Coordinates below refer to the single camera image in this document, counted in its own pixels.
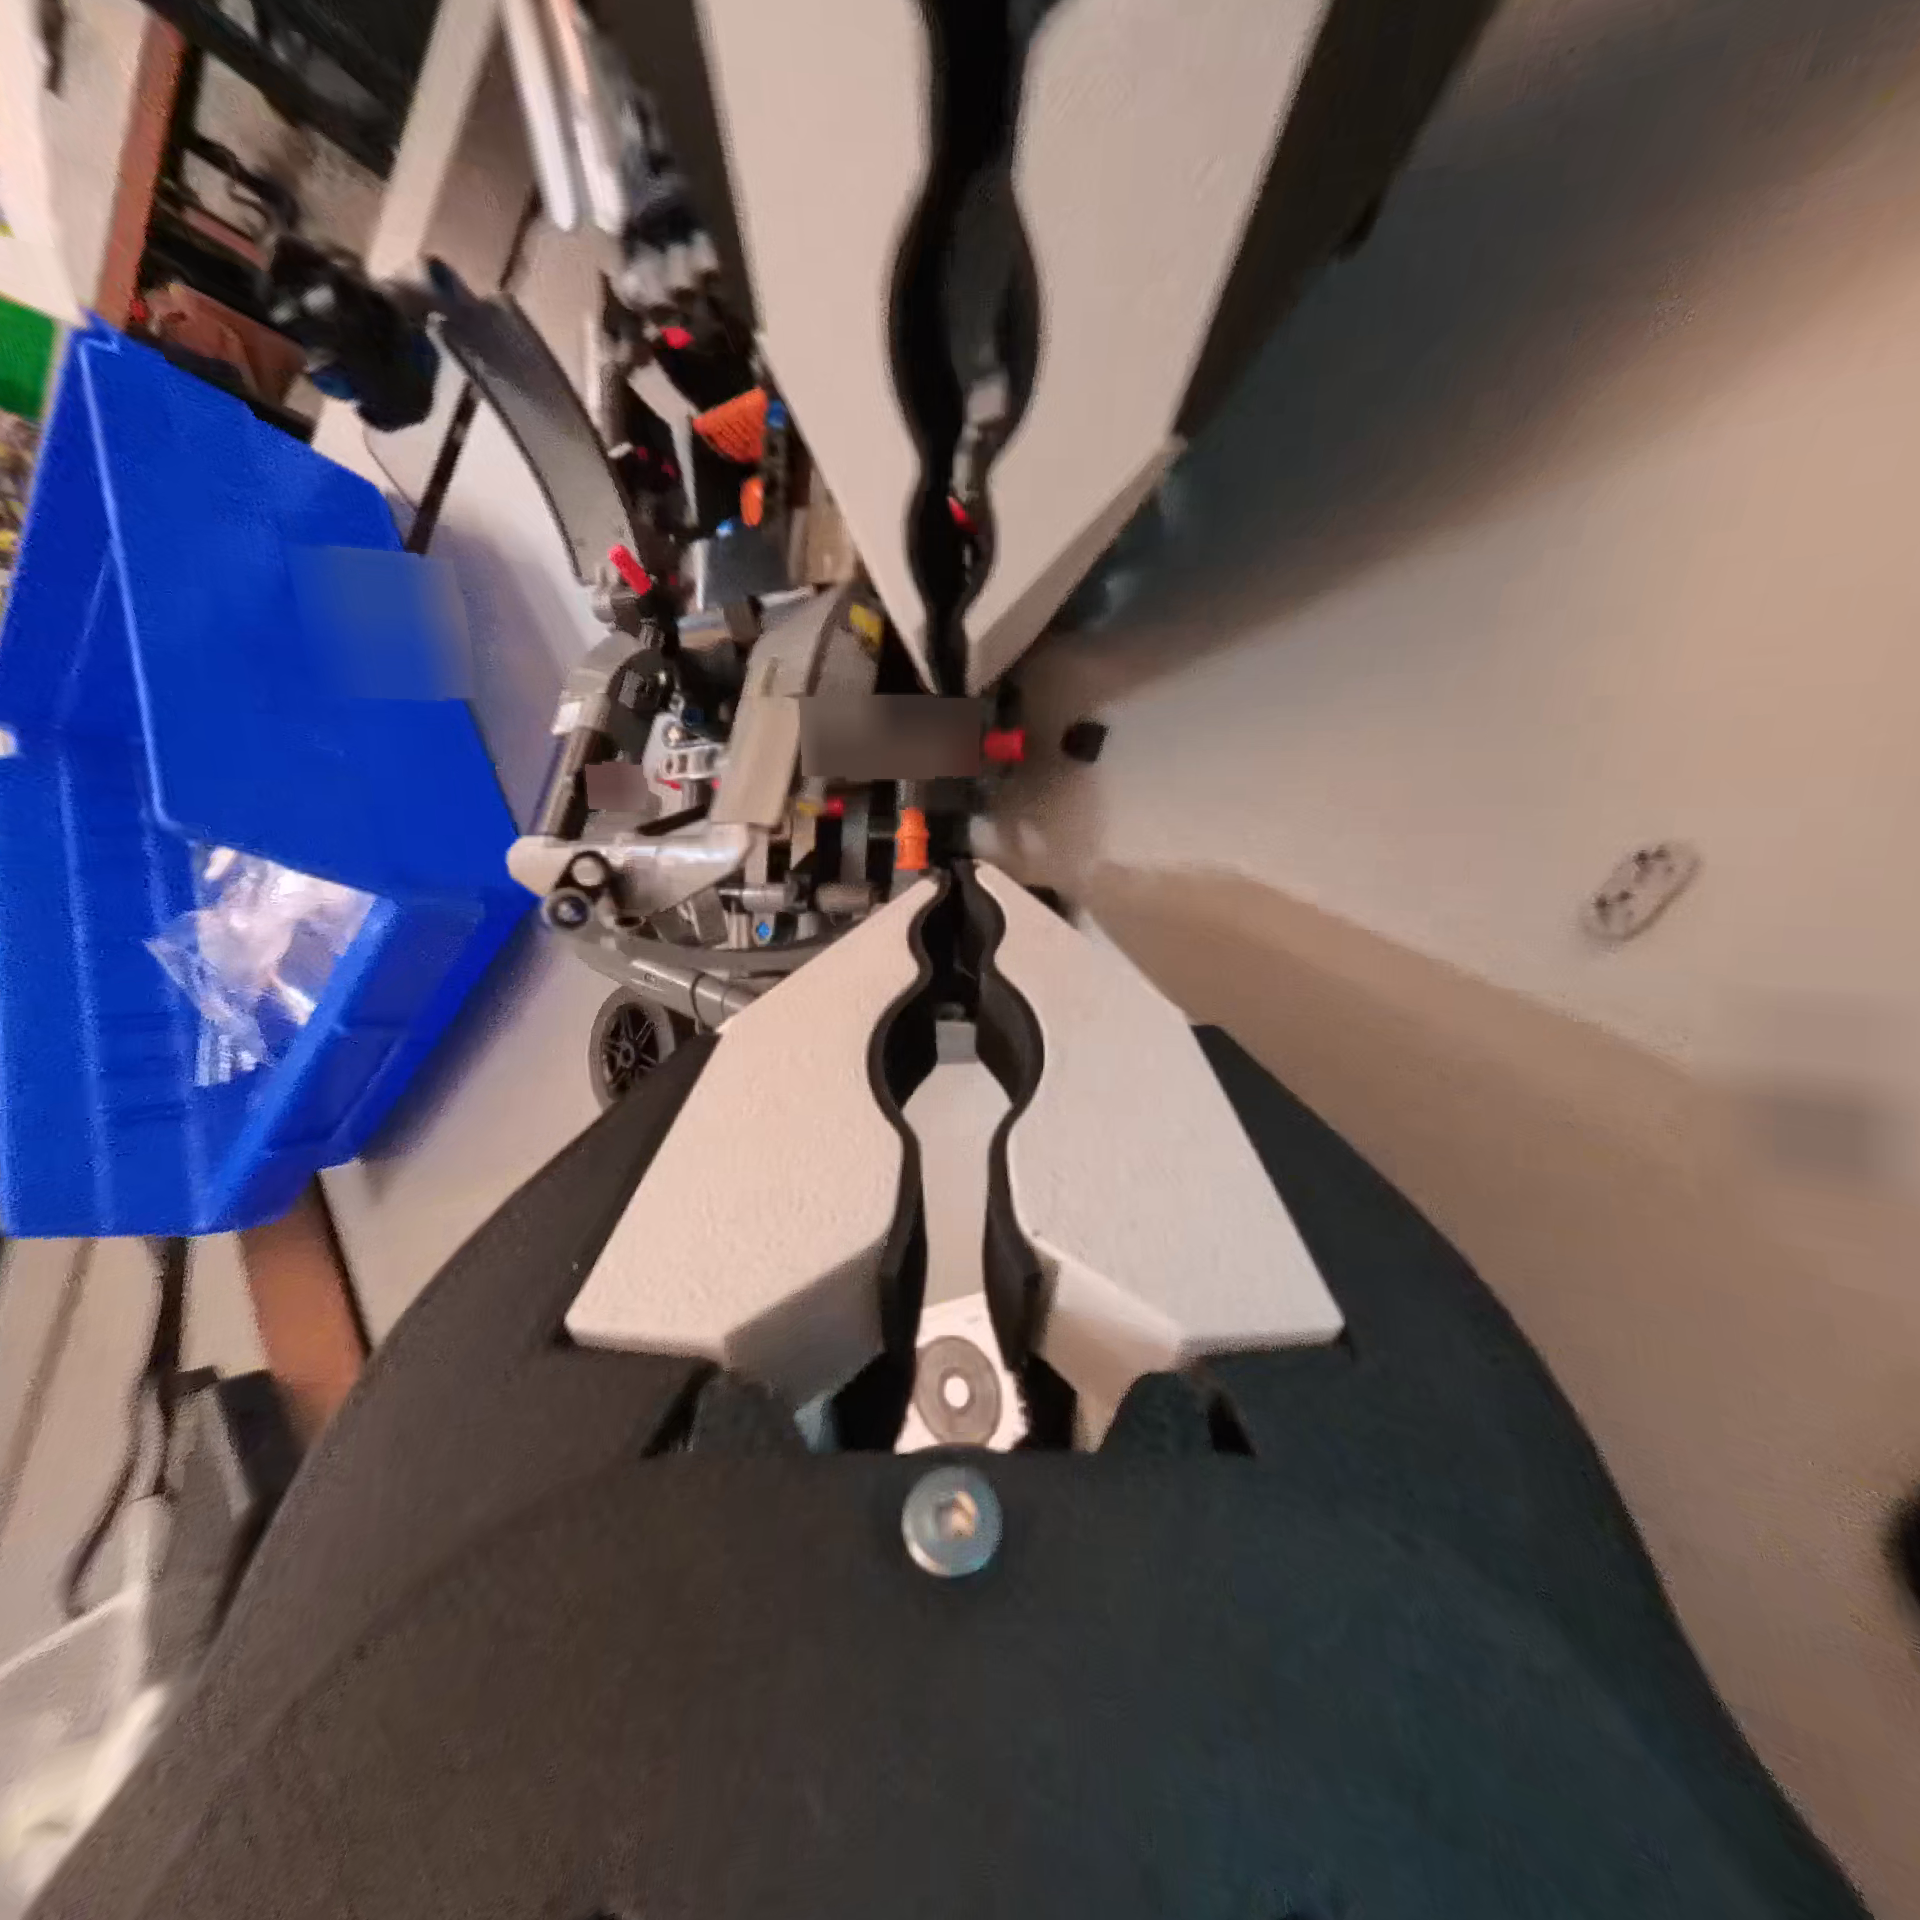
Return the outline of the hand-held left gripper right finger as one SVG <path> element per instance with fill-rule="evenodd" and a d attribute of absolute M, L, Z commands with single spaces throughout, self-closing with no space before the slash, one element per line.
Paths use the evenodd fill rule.
<path fill-rule="evenodd" d="M 965 870 L 1000 1344 L 1098 1448 L 1149 1377 L 1336 1346 L 1346 1318 L 1194 1025 L 1123 950 L 990 862 Z"/>

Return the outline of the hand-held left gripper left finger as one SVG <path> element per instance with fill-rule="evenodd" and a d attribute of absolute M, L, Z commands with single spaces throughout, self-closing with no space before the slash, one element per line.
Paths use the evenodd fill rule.
<path fill-rule="evenodd" d="M 585 1350 L 701 1361 L 894 1444 L 929 1227 L 906 1105 L 939 1062 L 944 881 L 920 881 L 714 1037 L 568 1308 Z"/>

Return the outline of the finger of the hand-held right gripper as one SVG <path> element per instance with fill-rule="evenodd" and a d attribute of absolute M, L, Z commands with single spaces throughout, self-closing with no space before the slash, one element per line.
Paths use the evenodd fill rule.
<path fill-rule="evenodd" d="M 1185 398 L 1328 5 L 1076 2 L 1024 61 L 1038 364 L 990 469 L 966 690 L 1045 632 L 1185 448 Z"/>
<path fill-rule="evenodd" d="M 933 46 L 913 2 L 694 8 L 774 386 L 929 690 L 944 690 L 917 565 L 929 426 L 906 280 L 933 164 Z"/>

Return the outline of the grey lego car model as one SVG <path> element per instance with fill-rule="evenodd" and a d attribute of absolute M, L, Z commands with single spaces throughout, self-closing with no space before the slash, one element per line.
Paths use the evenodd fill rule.
<path fill-rule="evenodd" d="M 497 420 L 568 545 L 595 620 L 550 697 L 513 874 L 612 993 L 708 1034 L 926 874 L 972 852 L 1014 768 L 1014 688 L 962 708 L 939 752 L 933 697 L 754 350 L 701 284 L 638 304 L 597 274 L 573 384 L 507 296 L 443 258 L 373 280 L 285 233 L 270 318 L 371 442 L 426 432 L 440 461 L 393 483 L 429 538 L 464 432 Z"/>

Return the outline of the light grey lego connector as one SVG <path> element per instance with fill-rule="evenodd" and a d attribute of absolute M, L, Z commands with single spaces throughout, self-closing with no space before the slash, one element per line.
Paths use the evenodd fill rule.
<path fill-rule="evenodd" d="M 1581 925 L 1601 944 L 1628 944 L 1673 907 L 1701 870 L 1701 852 L 1685 838 L 1628 851 L 1581 902 Z"/>

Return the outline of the white card with silver disc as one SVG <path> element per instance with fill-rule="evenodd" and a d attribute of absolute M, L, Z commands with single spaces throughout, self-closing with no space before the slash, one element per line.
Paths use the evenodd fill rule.
<path fill-rule="evenodd" d="M 1024 1437 L 1027 1411 L 986 1294 L 976 1290 L 929 1304 L 920 1317 L 915 1384 L 896 1451 L 1013 1451 Z"/>

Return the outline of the clear plastic parts bag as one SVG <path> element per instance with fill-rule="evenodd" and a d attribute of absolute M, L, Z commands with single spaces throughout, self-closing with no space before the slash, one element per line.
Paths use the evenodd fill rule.
<path fill-rule="evenodd" d="M 146 954 L 194 1017 L 194 1086 L 227 1088 L 301 1037 L 374 898 L 236 849 L 193 845 L 187 878 Z"/>

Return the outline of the blue plastic bin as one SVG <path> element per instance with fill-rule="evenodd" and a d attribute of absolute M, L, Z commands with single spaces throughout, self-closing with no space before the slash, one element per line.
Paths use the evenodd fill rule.
<path fill-rule="evenodd" d="M 4 614 L 10 1237 L 276 1218 L 530 913 L 485 739 L 426 697 L 429 578 L 366 477 L 98 321 L 66 337 Z M 211 849 L 371 898 L 317 1010 L 225 1086 L 150 950 Z"/>

